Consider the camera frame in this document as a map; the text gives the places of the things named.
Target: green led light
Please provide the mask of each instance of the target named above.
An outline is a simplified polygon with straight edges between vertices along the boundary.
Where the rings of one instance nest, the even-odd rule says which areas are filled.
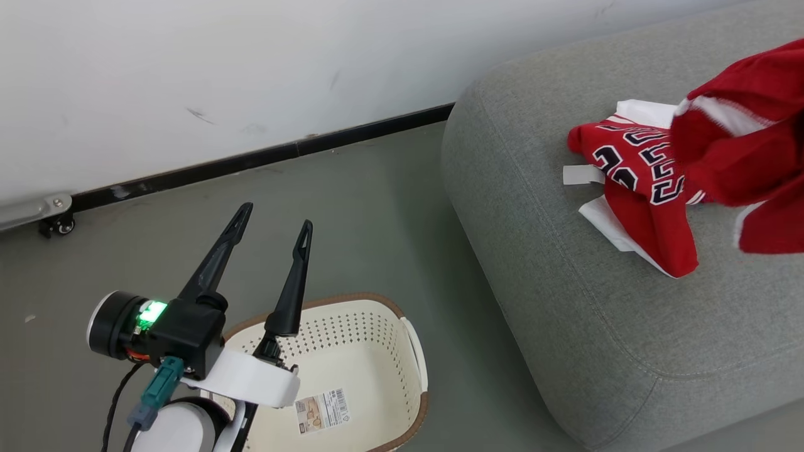
[[[148,305],[148,307],[146,307],[146,309],[137,316],[137,325],[142,330],[151,328],[151,325],[156,322],[156,319],[159,318],[166,307],[167,303],[151,300],[151,303]]]

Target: gray floor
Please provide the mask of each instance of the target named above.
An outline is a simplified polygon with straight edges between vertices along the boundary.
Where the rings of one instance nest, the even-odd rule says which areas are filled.
[[[421,336],[431,406],[406,450],[580,450],[539,398],[441,189],[442,131],[422,127],[84,212],[73,234],[50,241],[33,227],[0,234],[2,381],[10,382],[0,450],[100,448],[129,364],[86,348],[92,309],[117,289],[176,295],[244,201],[255,211],[219,288],[229,325],[273,308],[309,218],[306,298],[385,294]],[[110,450],[121,448],[146,374],[121,399]],[[804,404],[788,405],[673,452],[800,450],[802,423]]]

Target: barcode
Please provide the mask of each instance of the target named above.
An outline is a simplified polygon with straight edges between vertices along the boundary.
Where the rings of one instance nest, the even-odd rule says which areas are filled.
[[[349,409],[347,408],[347,399],[343,395],[343,389],[335,391],[335,395],[338,396],[338,409],[341,411],[341,413],[349,411]]]

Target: red cloth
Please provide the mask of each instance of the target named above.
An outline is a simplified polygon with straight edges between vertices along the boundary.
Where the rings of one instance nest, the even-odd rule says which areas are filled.
[[[734,63],[691,92],[671,127],[688,183],[740,218],[747,253],[804,253],[804,39]]]
[[[577,126],[568,146],[603,170],[612,212],[660,267],[673,277],[695,270],[686,206],[705,194],[676,167],[668,130],[603,121]]]

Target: sofa cushion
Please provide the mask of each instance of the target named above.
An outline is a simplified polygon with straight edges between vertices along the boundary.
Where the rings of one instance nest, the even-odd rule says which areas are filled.
[[[504,64],[456,104],[447,192],[556,420],[590,449],[657,450],[804,397],[804,257],[732,246],[738,209],[688,218],[673,280],[618,252],[564,186],[567,132],[617,101],[677,104],[730,63],[804,35],[804,2],[750,2]]]

